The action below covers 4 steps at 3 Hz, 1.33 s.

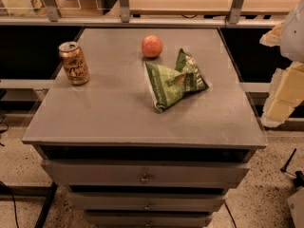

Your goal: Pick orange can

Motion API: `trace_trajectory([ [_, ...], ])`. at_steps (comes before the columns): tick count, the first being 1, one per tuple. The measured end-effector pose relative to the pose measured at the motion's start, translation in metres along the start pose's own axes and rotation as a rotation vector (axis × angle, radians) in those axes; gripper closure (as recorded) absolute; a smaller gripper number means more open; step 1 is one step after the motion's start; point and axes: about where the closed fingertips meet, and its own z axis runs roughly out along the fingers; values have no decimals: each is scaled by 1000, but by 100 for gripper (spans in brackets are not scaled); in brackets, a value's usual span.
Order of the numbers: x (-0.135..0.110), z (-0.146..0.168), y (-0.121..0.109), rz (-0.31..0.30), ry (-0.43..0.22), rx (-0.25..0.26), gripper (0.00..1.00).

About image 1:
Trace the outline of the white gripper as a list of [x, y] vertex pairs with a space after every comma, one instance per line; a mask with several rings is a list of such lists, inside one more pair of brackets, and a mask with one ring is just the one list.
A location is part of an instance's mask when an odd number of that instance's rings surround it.
[[272, 77], [269, 97], [263, 106], [261, 122], [277, 127], [286, 122], [304, 101], [304, 0], [300, 0], [279, 23], [263, 34], [259, 42], [266, 47], [280, 45], [280, 53], [292, 62], [286, 69], [277, 68]]

